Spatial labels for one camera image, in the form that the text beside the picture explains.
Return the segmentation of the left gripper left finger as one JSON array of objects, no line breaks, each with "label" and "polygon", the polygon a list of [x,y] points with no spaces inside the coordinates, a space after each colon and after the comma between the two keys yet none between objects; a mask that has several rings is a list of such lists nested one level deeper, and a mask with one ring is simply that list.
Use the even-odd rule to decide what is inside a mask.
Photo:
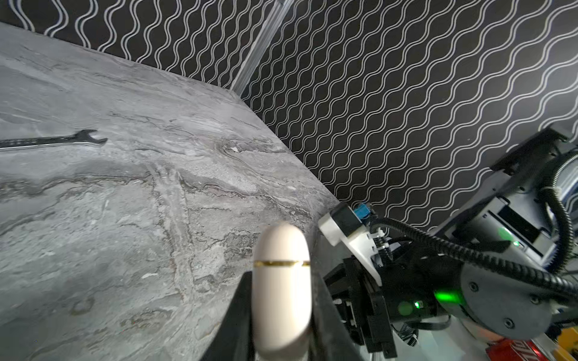
[{"label": "left gripper left finger", "polygon": [[251,328],[252,273],[245,272],[215,338],[201,360],[254,360]]}]

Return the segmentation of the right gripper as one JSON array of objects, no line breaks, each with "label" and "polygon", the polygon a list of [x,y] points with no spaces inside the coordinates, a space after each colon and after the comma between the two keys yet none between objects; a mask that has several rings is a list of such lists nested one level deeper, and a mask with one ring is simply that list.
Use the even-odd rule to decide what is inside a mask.
[{"label": "right gripper", "polygon": [[324,277],[351,339],[386,359],[398,356],[394,337],[417,344],[421,331],[448,329],[452,319],[423,274],[403,263],[378,268],[379,285],[355,257]]}]

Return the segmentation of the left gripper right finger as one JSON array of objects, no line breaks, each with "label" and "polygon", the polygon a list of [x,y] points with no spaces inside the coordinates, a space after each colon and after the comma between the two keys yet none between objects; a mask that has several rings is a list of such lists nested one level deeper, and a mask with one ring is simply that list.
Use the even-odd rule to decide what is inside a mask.
[{"label": "left gripper right finger", "polygon": [[329,290],[316,270],[312,270],[312,335],[309,360],[362,360],[360,352],[343,325]]}]

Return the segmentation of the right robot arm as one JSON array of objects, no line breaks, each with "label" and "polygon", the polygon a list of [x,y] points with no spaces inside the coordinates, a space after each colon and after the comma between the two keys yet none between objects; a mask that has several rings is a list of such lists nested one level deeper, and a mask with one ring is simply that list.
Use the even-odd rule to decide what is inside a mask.
[{"label": "right robot arm", "polygon": [[447,329],[453,319],[526,341],[552,324],[553,306],[577,309],[564,268],[577,241],[577,145],[551,125],[507,152],[474,197],[422,231],[367,204],[338,205],[319,221],[350,257],[325,284],[355,344],[397,356],[394,338]]}]

